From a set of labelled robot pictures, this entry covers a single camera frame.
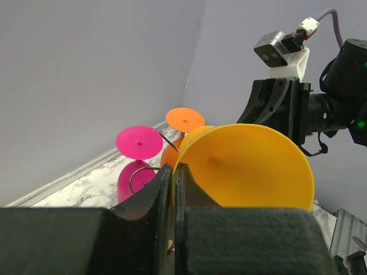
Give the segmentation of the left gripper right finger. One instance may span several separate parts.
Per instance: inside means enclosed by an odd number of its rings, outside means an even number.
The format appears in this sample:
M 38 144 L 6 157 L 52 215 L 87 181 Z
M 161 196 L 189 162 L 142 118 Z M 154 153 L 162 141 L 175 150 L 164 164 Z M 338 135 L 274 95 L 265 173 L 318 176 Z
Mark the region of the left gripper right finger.
M 312 213 L 221 207 L 187 164 L 173 186 L 176 274 L 337 274 Z

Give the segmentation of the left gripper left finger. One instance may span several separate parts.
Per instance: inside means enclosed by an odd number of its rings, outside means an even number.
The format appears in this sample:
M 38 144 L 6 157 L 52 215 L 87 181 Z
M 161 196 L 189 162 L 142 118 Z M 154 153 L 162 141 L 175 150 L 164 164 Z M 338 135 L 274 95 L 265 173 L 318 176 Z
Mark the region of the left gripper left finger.
M 164 274 L 172 167 L 111 209 L 1 209 L 2 274 Z

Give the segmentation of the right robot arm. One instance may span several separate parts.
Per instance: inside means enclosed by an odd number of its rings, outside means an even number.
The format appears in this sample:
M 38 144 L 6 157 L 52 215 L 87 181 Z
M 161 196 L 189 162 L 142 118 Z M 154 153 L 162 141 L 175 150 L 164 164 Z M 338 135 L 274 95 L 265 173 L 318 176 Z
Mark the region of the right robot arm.
M 321 93 L 296 77 L 255 80 L 239 123 L 268 126 L 299 148 L 306 136 L 329 138 L 348 129 L 354 143 L 366 145 L 366 41 L 347 39 L 319 78 Z

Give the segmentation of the pink wine glass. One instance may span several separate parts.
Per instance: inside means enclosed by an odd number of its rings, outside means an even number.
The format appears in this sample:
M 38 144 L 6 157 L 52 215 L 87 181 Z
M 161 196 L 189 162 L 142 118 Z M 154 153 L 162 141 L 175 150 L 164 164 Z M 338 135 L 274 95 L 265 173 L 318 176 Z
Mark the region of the pink wine glass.
M 118 151 L 132 161 L 122 169 L 117 182 L 117 201 L 121 203 L 147 185 L 155 176 L 147 160 L 160 153 L 163 139 L 153 128 L 135 125 L 116 137 Z

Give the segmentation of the yellow wine glass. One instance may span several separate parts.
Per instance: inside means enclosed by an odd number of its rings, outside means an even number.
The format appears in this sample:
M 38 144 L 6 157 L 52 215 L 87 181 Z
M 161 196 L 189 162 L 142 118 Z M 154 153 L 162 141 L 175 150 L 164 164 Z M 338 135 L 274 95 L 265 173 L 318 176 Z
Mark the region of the yellow wine glass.
M 282 133 L 257 124 L 194 130 L 177 163 L 223 207 L 276 207 L 311 211 L 315 182 L 303 152 Z

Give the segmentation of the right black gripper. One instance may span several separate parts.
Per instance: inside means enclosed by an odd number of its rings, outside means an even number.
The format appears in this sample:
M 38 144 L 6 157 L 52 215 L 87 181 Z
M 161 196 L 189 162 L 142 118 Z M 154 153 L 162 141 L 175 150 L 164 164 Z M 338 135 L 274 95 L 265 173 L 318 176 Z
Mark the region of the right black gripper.
M 306 139 L 311 84 L 298 78 L 255 80 L 238 123 L 287 126 L 286 135 L 297 145 Z

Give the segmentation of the orange wine glass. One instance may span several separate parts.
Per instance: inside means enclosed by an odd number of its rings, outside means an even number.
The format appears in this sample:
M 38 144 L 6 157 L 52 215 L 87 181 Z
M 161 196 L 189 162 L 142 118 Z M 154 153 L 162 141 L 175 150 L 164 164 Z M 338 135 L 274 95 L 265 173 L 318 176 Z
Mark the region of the orange wine glass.
M 168 111 L 166 114 L 166 122 L 170 127 L 172 127 L 172 129 L 175 129 L 180 133 L 179 138 L 172 142 L 176 149 L 179 149 L 187 133 L 205 125 L 205 119 L 202 114 L 186 107 L 174 108 Z M 178 151 L 171 145 L 168 145 L 162 153 L 160 167 L 165 164 L 169 164 L 174 167 L 177 162 L 178 155 Z

